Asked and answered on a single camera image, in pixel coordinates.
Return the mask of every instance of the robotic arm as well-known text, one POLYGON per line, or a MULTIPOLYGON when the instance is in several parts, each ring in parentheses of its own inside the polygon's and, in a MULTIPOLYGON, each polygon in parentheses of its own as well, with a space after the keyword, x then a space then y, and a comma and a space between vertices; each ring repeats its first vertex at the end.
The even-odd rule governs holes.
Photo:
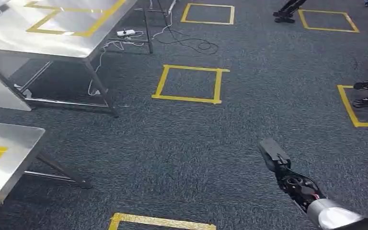
POLYGON ((280 189, 322 230, 368 230, 368 218, 342 208, 328 199, 309 177, 291 170, 290 157, 272 138, 259 143, 268 169, 280 189))

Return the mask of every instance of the stainless steel table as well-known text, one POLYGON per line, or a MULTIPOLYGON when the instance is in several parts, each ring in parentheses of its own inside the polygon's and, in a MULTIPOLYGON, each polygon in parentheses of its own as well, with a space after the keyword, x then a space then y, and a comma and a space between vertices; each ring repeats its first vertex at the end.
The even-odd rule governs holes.
POLYGON ((20 91, 1 74, 0 79, 26 102, 103 107, 109 108, 117 116, 113 102, 91 61, 109 38, 112 29, 136 2, 137 0, 10 0, 0 16, 0 54, 47 59, 49 62, 20 91), (25 98, 21 92, 55 60, 83 63, 105 104, 25 98))
POLYGON ((0 205, 34 158, 68 177, 28 171, 26 174, 75 181, 81 187, 91 187, 89 182, 62 167, 50 156, 39 152, 44 141, 45 130, 42 128, 0 124, 0 205))

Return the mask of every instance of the metal stand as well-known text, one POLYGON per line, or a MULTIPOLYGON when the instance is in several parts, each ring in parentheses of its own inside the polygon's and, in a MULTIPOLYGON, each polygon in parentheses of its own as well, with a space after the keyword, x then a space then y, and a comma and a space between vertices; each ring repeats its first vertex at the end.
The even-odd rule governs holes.
MULTIPOLYGON (((24 92, 30 85, 33 84, 41 75, 42 73, 52 64, 53 62, 50 61, 46 63, 19 91, 24 92)), ((113 102, 107 95, 106 88, 102 85, 101 81, 99 80, 98 75, 94 71, 90 62, 84 63, 86 69, 88 70, 91 79, 99 92, 105 104, 93 104, 93 103, 78 103, 78 102, 67 102, 67 101, 58 101, 58 100, 50 100, 50 99, 43 99, 43 98, 26 98, 23 94, 22 97, 27 102, 36 102, 36 103, 45 103, 45 104, 63 104, 63 105, 71 105, 71 106, 80 106, 80 107, 99 107, 99 108, 108 108, 110 112, 113 114, 114 117, 119 117, 118 113, 116 112, 115 108, 113 107, 113 102)))
POLYGON ((50 166, 51 168, 59 171, 60 173, 62 173, 63 175, 66 175, 66 176, 58 176, 58 175, 52 175, 52 174, 41 173, 41 172, 37 173, 37 172, 31 172, 31 171, 24 171, 24 174, 31 175, 31 176, 39 176, 39 177, 44 177, 44 178, 50 178, 50 179, 54 179, 54 180, 76 182, 81 188, 87 188, 87 189, 92 188, 91 183, 89 183, 88 181, 82 179, 81 177, 79 177, 77 174, 75 174, 70 169, 61 166, 52 157, 40 153, 37 156, 37 158, 39 160, 41 160, 43 163, 50 166))
POLYGON ((8 87, 16 96, 18 96, 20 99, 28 102, 35 102, 35 103, 45 103, 45 104, 62 104, 62 105, 68 105, 68 106, 79 106, 79 107, 85 107, 85 108, 108 108, 112 115, 114 117, 118 117, 118 113, 116 112, 115 108, 113 107, 113 102, 108 97, 106 93, 106 89, 102 85, 101 81, 99 80, 98 75, 93 70, 93 67, 90 62, 85 62, 84 65, 86 66, 92 81, 94 82, 95 86, 98 88, 99 92, 101 93, 101 96, 103 100, 105 101, 105 104, 93 104, 93 103, 79 103, 79 102, 67 102, 67 101, 58 101, 58 100, 50 100, 50 99, 43 99, 43 98, 26 98, 22 92, 24 92, 30 85, 32 85, 41 75, 42 73, 50 67, 52 64, 52 61, 47 62, 20 90, 14 87, 13 83, 11 83, 9 80, 7 80, 1 73, 0 73, 0 80, 8 87))
MULTIPOLYGON (((173 10, 173 7, 177 3, 177 1, 178 0, 173 0, 172 3, 171 3, 171 5, 170 5, 170 7, 169 7, 169 9, 167 9, 167 8, 165 10, 162 10, 162 9, 160 9, 160 10, 147 9, 147 11, 148 12, 165 13, 167 15, 167 14, 169 14, 173 10)), ((144 7, 144 8, 136 8, 135 10, 136 11, 142 11, 143 9, 146 9, 146 7, 144 7)))
POLYGON ((141 11, 143 11, 143 17, 144 17, 144 21, 145 21, 145 26, 146 26, 146 36, 147 36, 147 40, 135 40, 135 39, 123 39, 123 38, 109 38, 109 41, 120 41, 120 42, 139 42, 139 43, 147 43, 149 45, 149 53, 152 54, 153 53, 153 43, 151 41, 151 35, 150 35, 150 31, 149 31, 149 23, 148 23, 148 16, 147 16, 147 10, 142 10, 141 8, 139 8, 141 11))

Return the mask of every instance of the black cable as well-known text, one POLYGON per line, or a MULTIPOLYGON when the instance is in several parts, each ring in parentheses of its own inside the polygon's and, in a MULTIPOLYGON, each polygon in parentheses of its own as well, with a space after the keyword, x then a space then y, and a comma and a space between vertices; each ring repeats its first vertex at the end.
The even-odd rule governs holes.
MULTIPOLYGON (((159 4, 160 9, 163 9, 163 7, 162 7, 162 6, 161 6, 161 4, 160 4, 160 0, 157 0, 157 2, 158 2, 158 4, 159 4)), ((183 40, 179 40, 179 39, 177 39, 177 38, 174 36, 173 32, 176 32, 176 33, 179 33, 179 34, 182 34, 182 35, 185 35, 185 34, 183 34, 183 33, 181 33, 181 32, 178 32, 178 31, 175 31, 175 30, 170 29, 169 24, 168 24, 168 22, 167 22, 167 16, 166 16, 166 14, 165 14, 165 12, 164 12, 164 11, 163 11, 163 19, 164 19, 164 23, 166 24, 166 27, 169 29, 170 34, 171 34, 171 36, 173 37, 173 39, 174 39, 175 41, 174 41, 174 42, 162 42, 162 41, 160 41, 159 39, 155 38, 158 42, 163 43, 163 44, 174 44, 174 43, 179 43, 179 44, 180 44, 180 45, 182 45, 182 46, 190 47, 191 49, 195 50, 196 52, 198 52, 198 53, 200 53, 200 54, 208 54, 208 55, 212 55, 212 54, 216 54, 216 53, 218 52, 219 46, 218 46, 217 44, 212 43, 212 42, 209 42, 209 41, 207 41, 207 40, 205 40, 205 39, 201 39, 201 38, 187 38, 187 39, 183 39, 183 40), (183 43, 182 43, 182 42, 184 42, 184 41, 191 41, 191 40, 194 40, 194 41, 201 41, 201 43, 199 43, 199 44, 197 45, 197 47, 196 47, 196 48, 194 48, 194 47, 192 47, 192 46, 189 46, 189 45, 186 45, 186 44, 183 44, 183 43), (210 52, 210 53, 202 52, 202 50, 210 50, 210 49, 212 49, 213 47, 215 47, 215 49, 213 50, 213 52, 210 52)))

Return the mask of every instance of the power strip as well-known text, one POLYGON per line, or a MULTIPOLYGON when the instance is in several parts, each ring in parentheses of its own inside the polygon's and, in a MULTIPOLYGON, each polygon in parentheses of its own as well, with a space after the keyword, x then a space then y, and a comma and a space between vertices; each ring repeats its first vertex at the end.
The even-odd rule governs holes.
POLYGON ((124 31, 116 32, 116 35, 118 37, 126 37, 126 36, 135 35, 135 34, 136 34, 136 32, 134 30, 124 30, 124 31))

